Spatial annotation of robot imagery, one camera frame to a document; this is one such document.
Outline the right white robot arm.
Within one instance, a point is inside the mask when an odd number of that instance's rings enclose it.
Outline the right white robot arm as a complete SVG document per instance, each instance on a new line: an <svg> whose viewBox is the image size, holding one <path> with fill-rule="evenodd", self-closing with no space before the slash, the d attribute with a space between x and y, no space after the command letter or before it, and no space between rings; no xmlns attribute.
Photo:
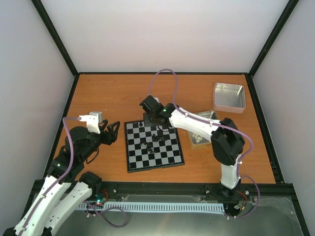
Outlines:
<svg viewBox="0 0 315 236"><path fill-rule="evenodd" d="M220 121L203 118L173 103L163 106L151 95L141 101L139 106L144 110L146 126L180 128L209 141L213 155L221 166L220 185L216 188L216 194L227 199L236 195L241 183L239 165L245 140L231 119Z"/></svg>

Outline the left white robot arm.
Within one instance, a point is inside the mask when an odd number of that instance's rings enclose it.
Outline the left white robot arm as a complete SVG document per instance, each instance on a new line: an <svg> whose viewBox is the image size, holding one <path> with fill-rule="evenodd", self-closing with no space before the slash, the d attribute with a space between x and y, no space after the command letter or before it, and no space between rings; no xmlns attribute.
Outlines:
<svg viewBox="0 0 315 236"><path fill-rule="evenodd" d="M65 146L52 162L31 207L15 227L4 231L5 236L54 236L80 203L102 194L102 179L96 174L86 172L78 182L75 179L100 145L117 140L120 122L108 124L107 120L81 116L77 121L87 126L69 129L68 119L63 118Z"/></svg>

